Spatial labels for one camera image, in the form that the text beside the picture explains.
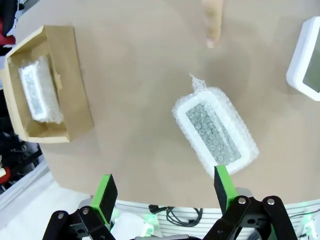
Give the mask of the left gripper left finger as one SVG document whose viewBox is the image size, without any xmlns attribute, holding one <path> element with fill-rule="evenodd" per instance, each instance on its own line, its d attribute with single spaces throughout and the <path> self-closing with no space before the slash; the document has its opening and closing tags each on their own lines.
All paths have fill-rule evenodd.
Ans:
<svg viewBox="0 0 320 240">
<path fill-rule="evenodd" d="M 45 240 L 113 240 L 110 232 L 112 213 L 118 190 L 112 174 L 104 175 L 89 205 L 72 214 L 64 210 L 52 213 L 43 238 Z"/>
</svg>

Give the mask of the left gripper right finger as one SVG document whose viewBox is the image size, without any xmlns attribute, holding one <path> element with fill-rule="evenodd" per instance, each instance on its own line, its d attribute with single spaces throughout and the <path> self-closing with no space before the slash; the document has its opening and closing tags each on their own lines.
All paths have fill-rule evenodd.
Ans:
<svg viewBox="0 0 320 240">
<path fill-rule="evenodd" d="M 237 192 L 224 165 L 214 167 L 214 189 L 222 217 L 204 236 L 206 240 L 235 240 L 243 228 L 251 228 L 261 240 L 296 240 L 298 237 L 281 198 L 262 201 Z"/>
</svg>

